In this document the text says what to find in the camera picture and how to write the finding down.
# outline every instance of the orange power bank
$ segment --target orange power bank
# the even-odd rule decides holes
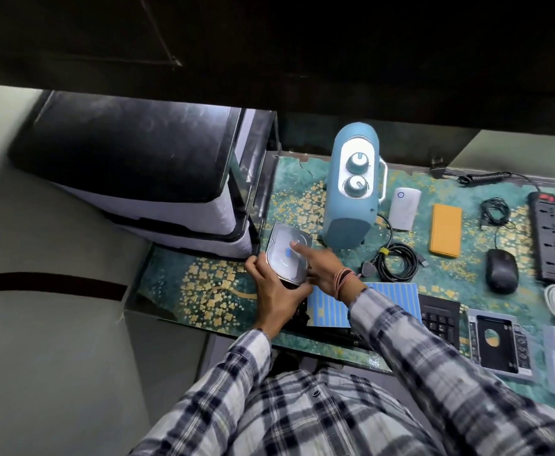
[[[463,210],[456,206],[433,205],[429,251],[456,258],[461,253]]]

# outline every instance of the plaid shirt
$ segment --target plaid shirt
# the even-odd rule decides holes
[[[383,356],[446,452],[555,455],[555,410],[518,395],[371,289],[351,325]],[[396,399],[331,368],[265,379],[271,345],[244,333],[132,450],[136,455],[441,454]]]

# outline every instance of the white wall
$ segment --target white wall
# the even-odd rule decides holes
[[[0,87],[0,272],[132,282],[148,243],[9,166],[38,91]],[[149,428],[122,302],[0,292],[0,454],[123,455]]]
[[[450,166],[555,179],[555,136],[482,130]]]

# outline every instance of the bracelet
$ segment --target bracelet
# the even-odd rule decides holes
[[[335,276],[334,276],[334,297],[339,299],[339,291],[343,286],[343,283],[352,275],[355,275],[354,271],[350,268],[343,268],[341,269]]]

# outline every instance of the blue striped pad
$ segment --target blue striped pad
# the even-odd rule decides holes
[[[421,307],[419,306],[419,295],[417,283],[368,283],[366,285],[383,293],[408,313],[414,315],[421,321]],[[328,296],[317,286],[313,287],[313,293],[307,298],[307,315],[309,315],[308,326],[329,326],[331,328],[349,328],[347,306]]]

